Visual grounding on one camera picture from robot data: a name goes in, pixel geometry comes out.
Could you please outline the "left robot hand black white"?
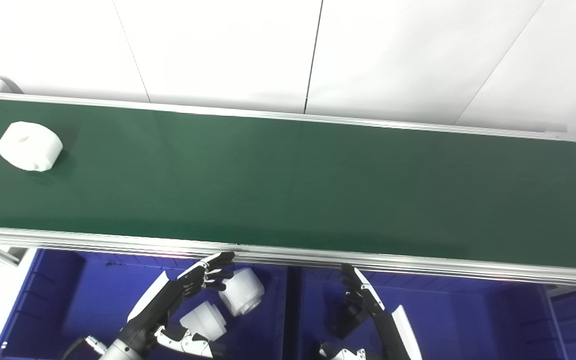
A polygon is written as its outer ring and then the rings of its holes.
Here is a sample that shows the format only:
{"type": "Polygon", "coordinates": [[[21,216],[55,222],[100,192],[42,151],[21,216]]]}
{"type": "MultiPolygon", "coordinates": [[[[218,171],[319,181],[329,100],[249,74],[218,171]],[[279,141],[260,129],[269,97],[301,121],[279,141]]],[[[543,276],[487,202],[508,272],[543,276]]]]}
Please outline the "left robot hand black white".
{"type": "Polygon", "coordinates": [[[122,328],[113,346],[130,360],[145,360],[156,346],[183,354],[217,359],[226,349],[204,335],[184,326],[169,325],[169,320],[181,307],[204,289],[223,292],[234,272],[233,251],[220,251],[198,260],[177,278],[167,280],[144,308],[122,328]]]}

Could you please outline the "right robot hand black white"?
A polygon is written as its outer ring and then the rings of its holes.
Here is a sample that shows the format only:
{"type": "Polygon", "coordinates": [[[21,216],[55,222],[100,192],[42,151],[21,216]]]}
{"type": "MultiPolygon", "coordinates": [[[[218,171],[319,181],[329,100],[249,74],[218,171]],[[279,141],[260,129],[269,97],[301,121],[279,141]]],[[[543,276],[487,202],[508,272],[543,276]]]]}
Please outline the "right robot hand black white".
{"type": "Polygon", "coordinates": [[[352,350],[333,342],[322,342],[318,356],[325,360],[420,360],[421,349],[402,305],[389,312],[368,278],[349,263],[340,265],[345,285],[343,305],[333,317],[332,333],[345,339],[371,319],[382,345],[380,353],[364,348],[352,350]]]}

